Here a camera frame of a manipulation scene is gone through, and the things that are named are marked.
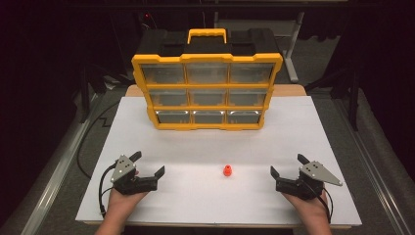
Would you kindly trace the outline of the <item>aluminium rail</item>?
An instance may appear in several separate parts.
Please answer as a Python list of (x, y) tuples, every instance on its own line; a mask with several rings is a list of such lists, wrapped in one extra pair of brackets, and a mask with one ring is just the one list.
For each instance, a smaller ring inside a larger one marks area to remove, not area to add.
[(343, 121), (346, 123), (348, 132), (351, 134), (353, 141), (358, 148), (364, 171), (366, 172), (396, 235), (415, 235), (415, 231), (410, 229), (409, 223), (405, 220), (402, 211), (398, 208), (396, 199), (392, 195), (392, 191), (388, 188), (386, 181), (383, 179), (385, 174), (375, 166), (372, 156), (364, 145), (360, 134), (351, 126), (344, 103), (341, 100), (334, 100), (334, 104), (341, 114)]
[(69, 129), (69, 134), (65, 138), (62, 148), (58, 151), (59, 161), (28, 218), (21, 235), (37, 235), (44, 219), (59, 194), (70, 165), (79, 149), (81, 139), (86, 133), (86, 130), (91, 123), (92, 116), (95, 114), (101, 101), (102, 97), (94, 94), (90, 100), (90, 113), (86, 116), (85, 121), (77, 122)]

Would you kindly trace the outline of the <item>person's left hand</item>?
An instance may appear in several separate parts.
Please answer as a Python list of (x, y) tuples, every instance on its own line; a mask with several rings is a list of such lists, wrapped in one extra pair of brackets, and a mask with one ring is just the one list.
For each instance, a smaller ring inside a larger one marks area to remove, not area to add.
[(147, 192), (122, 195), (116, 189), (110, 193), (108, 209), (104, 220), (113, 224), (124, 223), (134, 212), (136, 206), (147, 196)]

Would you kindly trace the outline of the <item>person's right hand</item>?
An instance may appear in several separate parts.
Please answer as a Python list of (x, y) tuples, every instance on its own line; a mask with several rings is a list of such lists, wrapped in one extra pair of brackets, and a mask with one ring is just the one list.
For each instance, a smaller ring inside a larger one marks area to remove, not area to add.
[(327, 212), (323, 204), (317, 199), (302, 200), (296, 196), (283, 193), (283, 196), (296, 209), (301, 222), (306, 227), (328, 225)]

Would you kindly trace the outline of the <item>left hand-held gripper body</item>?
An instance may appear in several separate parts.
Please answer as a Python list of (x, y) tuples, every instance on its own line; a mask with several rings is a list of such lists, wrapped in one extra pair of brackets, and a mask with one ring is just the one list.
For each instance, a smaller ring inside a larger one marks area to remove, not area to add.
[(115, 171), (111, 177), (114, 188), (122, 195), (156, 191), (158, 181), (154, 176), (137, 176), (136, 164), (126, 155), (121, 155), (116, 161)]

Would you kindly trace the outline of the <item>white board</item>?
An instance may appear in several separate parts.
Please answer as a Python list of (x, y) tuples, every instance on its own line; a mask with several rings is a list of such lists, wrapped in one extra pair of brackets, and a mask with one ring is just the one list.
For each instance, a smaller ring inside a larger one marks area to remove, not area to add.
[[(98, 190), (110, 187), (107, 167), (140, 151), (144, 176), (165, 167), (157, 191), (129, 218), (133, 224), (275, 227), (299, 224), (292, 205), (275, 190), (270, 167), (286, 178), (299, 174), (298, 154), (343, 174), (312, 99), (274, 97), (260, 130), (157, 130), (141, 97), (124, 97), (77, 213), (77, 220), (101, 222)], [(225, 176), (226, 165), (232, 174)]]

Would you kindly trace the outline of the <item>grey metal stand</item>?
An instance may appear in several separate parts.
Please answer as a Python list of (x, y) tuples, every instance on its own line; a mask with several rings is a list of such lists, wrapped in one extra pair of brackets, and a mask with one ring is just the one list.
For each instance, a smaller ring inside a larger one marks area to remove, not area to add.
[(296, 69), (293, 64), (292, 54), (300, 33), (304, 12), (297, 13), (293, 20), (224, 20), (218, 12), (214, 13), (213, 25), (215, 27), (227, 28), (230, 30), (245, 30), (254, 27), (269, 28), (275, 37), (287, 39), (285, 47), (282, 49), (284, 63), (292, 83), (298, 83)]

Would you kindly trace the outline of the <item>grid of clear drawers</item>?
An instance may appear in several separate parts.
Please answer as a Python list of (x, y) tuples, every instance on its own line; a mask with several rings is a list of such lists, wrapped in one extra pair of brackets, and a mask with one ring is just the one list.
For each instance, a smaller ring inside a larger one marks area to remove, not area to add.
[[(271, 63), (190, 63), (144, 65), (146, 82), (158, 122), (180, 124), (256, 123), (261, 115)], [(164, 84), (165, 89), (154, 88)], [(190, 89), (225, 89), (222, 105), (199, 106)]]

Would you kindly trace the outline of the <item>yellow black organizer case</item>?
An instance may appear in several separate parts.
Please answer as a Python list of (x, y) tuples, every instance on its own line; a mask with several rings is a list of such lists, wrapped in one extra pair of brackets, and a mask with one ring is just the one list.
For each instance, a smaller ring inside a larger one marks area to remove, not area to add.
[[(169, 32), (153, 29), (144, 33), (139, 48), (131, 60), (137, 86), (147, 102), (149, 120), (157, 129), (260, 129), (269, 108), (274, 92), (276, 74), (283, 64), (283, 56), (278, 51), (272, 32), (267, 28), (253, 28), (245, 31), (229, 32), (225, 28), (196, 28), (184, 32)], [(190, 63), (271, 63), (273, 71), (261, 115), (256, 123), (224, 124), (180, 124), (160, 123), (155, 116), (155, 106), (149, 94), (149, 85), (142, 71), (144, 65), (190, 64)]]

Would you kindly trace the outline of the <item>dark metal stand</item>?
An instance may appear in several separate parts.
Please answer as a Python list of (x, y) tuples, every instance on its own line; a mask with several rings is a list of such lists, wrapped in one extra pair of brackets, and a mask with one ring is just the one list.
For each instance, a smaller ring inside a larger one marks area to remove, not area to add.
[(354, 64), (341, 66), (339, 69), (325, 73), (321, 78), (307, 84), (304, 89), (331, 87), (330, 96), (333, 99), (348, 97), (347, 119), (354, 131), (357, 127), (359, 68)]
[(89, 88), (96, 94), (106, 93), (106, 76), (114, 79), (121, 85), (129, 86), (133, 81), (123, 74), (107, 70), (96, 64), (84, 64), (79, 70), (80, 97), (81, 97), (81, 123), (85, 123), (91, 112), (91, 99)]

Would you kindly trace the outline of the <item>clear plastic drawer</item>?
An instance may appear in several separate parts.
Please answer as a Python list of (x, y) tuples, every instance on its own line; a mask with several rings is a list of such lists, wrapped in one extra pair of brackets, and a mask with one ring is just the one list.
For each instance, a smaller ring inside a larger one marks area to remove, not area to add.
[(225, 89), (190, 89), (190, 100), (193, 105), (216, 106), (225, 100)]

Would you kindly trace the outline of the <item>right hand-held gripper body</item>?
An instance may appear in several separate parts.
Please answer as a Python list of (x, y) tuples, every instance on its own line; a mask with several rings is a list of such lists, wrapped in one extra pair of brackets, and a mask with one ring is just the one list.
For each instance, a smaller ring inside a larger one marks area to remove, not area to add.
[(275, 181), (277, 192), (293, 195), (302, 200), (311, 200), (320, 196), (325, 183), (343, 186), (338, 177), (317, 161), (301, 166), (297, 179), (280, 176)]

